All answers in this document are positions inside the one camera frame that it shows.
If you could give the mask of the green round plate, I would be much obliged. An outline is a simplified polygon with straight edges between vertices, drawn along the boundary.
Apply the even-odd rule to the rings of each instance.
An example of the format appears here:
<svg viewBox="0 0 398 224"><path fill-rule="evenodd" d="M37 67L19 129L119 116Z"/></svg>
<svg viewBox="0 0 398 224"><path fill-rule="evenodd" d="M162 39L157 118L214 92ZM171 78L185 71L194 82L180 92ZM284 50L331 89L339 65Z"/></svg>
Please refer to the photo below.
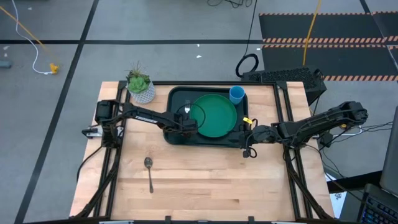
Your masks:
<svg viewBox="0 0 398 224"><path fill-rule="evenodd" d="M208 94L199 97L190 108L190 119L198 123L198 132L209 138L227 135L236 125L235 106L224 96Z"/></svg>

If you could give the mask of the blue plastic cup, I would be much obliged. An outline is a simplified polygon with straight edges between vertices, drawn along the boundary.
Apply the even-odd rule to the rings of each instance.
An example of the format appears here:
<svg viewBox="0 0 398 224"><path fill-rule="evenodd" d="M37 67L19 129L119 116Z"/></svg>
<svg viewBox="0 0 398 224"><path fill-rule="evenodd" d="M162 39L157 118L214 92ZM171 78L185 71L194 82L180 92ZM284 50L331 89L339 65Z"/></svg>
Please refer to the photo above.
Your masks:
<svg viewBox="0 0 398 224"><path fill-rule="evenodd" d="M229 100L234 105L238 105L242 101L244 96L245 96L245 91L241 86L232 86L229 89Z"/></svg>

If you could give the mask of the dark green plastic tray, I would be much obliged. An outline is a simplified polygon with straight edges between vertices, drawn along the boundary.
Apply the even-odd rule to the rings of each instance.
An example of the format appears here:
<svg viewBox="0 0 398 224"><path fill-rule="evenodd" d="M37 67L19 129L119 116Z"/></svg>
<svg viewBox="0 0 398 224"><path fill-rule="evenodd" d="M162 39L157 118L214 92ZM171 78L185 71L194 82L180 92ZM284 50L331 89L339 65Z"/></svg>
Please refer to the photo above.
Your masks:
<svg viewBox="0 0 398 224"><path fill-rule="evenodd" d="M201 96L208 94L218 94L229 99L229 88L206 88L198 86L178 86L173 88L168 96L167 111L177 113L184 119L190 119L190 112L184 112L185 100L190 100L191 105ZM187 146L215 146L215 147L234 147L239 148L238 132L243 126L248 126L243 121L244 117L248 117L248 98L243 97L238 105L234 105L237 112L237 121L235 127L225 136L218 138L209 138L197 132L190 137L184 137L181 134L165 133L164 139L174 145Z"/></svg>

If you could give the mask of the silver metal spoon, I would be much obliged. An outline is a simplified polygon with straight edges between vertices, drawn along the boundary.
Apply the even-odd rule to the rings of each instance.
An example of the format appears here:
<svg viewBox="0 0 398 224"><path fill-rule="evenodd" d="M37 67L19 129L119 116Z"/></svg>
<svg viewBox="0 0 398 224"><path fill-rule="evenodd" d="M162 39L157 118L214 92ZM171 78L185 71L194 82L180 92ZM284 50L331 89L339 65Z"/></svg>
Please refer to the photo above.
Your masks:
<svg viewBox="0 0 398 224"><path fill-rule="evenodd" d="M144 165L147 168L148 174L149 174L149 192L151 194L153 194L154 193L154 188L153 188L152 177L151 177L151 172L150 172L150 169L151 169L151 167L153 165L152 159L150 157L146 157L144 159Z"/></svg>

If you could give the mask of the succulent plant in white pot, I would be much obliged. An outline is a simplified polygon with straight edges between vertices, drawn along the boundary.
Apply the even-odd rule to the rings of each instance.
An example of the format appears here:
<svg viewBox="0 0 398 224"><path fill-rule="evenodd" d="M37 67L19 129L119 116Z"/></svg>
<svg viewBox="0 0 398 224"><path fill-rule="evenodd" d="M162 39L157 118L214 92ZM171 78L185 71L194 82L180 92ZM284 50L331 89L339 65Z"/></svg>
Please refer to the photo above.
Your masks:
<svg viewBox="0 0 398 224"><path fill-rule="evenodd" d="M137 103L148 104L155 98L155 86L150 76L141 71L139 61L131 66L126 76L126 89Z"/></svg>

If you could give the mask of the black perforated box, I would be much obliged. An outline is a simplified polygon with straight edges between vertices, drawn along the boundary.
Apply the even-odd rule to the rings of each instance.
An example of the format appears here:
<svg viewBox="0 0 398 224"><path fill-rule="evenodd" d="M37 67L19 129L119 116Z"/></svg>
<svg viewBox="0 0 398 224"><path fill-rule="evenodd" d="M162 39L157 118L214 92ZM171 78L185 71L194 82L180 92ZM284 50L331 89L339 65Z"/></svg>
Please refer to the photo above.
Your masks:
<svg viewBox="0 0 398 224"><path fill-rule="evenodd" d="M325 91L323 74L320 69L309 67L295 67L284 70L261 70L243 73L241 80L245 82L257 82L261 84L271 82L302 82L307 102L311 105Z"/></svg>

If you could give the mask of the black power adapter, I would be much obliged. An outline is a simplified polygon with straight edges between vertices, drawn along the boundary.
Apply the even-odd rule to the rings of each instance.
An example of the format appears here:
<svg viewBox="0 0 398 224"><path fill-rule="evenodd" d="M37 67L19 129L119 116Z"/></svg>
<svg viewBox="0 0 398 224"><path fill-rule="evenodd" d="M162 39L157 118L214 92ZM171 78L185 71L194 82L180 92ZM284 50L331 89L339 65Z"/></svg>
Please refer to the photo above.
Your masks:
<svg viewBox="0 0 398 224"><path fill-rule="evenodd" d="M321 136L320 136L320 144L323 147L330 147L331 146L331 142L333 140L333 135L329 132L324 132Z"/></svg>

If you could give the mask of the black mat with hazard stripes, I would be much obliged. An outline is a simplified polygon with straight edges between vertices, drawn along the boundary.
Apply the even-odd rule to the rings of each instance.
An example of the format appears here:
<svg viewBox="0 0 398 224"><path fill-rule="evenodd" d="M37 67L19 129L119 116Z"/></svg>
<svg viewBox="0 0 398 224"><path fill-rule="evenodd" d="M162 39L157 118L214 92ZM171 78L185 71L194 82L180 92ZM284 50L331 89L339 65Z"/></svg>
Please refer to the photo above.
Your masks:
<svg viewBox="0 0 398 224"><path fill-rule="evenodd" d="M326 81L398 81L398 68L386 45L266 44L262 58L266 70L304 65L319 69Z"/></svg>
<svg viewBox="0 0 398 224"><path fill-rule="evenodd" d="M261 13L270 44L367 43L398 45L398 12Z"/></svg>

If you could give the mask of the white paper sheet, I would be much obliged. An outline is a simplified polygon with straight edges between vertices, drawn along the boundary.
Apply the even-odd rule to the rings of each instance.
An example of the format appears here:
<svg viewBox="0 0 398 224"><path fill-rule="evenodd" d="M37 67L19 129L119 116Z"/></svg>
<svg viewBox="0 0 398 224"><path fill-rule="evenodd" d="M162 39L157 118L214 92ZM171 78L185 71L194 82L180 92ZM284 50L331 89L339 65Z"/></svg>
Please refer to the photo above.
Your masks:
<svg viewBox="0 0 398 224"><path fill-rule="evenodd" d="M341 215L341 211L343 209L346 194L347 194L347 192L330 194L330 199L331 199L333 213L334 213L335 218L339 218Z"/></svg>

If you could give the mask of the grey monitor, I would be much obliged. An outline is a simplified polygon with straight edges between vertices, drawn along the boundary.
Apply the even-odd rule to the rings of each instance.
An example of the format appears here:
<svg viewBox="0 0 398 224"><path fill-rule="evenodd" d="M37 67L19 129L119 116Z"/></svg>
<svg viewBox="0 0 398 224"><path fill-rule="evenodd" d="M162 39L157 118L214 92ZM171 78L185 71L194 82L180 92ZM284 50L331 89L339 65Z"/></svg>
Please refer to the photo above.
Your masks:
<svg viewBox="0 0 398 224"><path fill-rule="evenodd" d="M380 185L384 190L398 196L398 106L394 113Z"/></svg>

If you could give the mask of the black keyboard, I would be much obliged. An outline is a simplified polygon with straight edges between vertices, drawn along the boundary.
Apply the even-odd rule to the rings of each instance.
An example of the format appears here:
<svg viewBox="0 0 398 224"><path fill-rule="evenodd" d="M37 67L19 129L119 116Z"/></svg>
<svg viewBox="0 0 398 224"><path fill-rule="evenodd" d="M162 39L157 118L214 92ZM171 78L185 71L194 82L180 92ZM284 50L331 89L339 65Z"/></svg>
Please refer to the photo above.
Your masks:
<svg viewBox="0 0 398 224"><path fill-rule="evenodd" d="M398 197L373 184L366 184L357 222L398 224Z"/></svg>

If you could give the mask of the black aluminium table frame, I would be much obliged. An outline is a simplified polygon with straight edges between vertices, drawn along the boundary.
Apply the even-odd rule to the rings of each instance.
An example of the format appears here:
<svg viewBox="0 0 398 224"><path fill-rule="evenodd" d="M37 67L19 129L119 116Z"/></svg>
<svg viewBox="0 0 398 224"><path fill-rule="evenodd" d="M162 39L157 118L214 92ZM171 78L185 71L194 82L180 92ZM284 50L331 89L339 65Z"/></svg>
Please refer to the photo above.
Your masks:
<svg viewBox="0 0 398 224"><path fill-rule="evenodd" d="M278 122L272 86L243 86L250 118ZM167 143L156 125L129 119L116 180L111 219L172 221L294 220L283 147L257 144L255 159L234 148L188 147ZM77 215L96 192L104 161L101 149L81 169L70 216ZM309 191L334 215L319 154L301 151ZM149 192L144 158L151 157L154 193Z"/></svg>

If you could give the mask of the silver arm base bracket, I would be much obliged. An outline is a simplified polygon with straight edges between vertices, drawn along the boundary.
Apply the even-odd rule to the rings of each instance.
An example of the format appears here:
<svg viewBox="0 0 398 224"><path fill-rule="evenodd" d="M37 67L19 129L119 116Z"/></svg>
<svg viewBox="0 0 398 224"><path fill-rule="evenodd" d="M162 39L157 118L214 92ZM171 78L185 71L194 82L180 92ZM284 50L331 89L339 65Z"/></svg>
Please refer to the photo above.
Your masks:
<svg viewBox="0 0 398 224"><path fill-rule="evenodd" d="M103 135L103 129L99 125L89 126L86 129L83 129L81 133L86 136L88 139L101 137Z"/></svg>

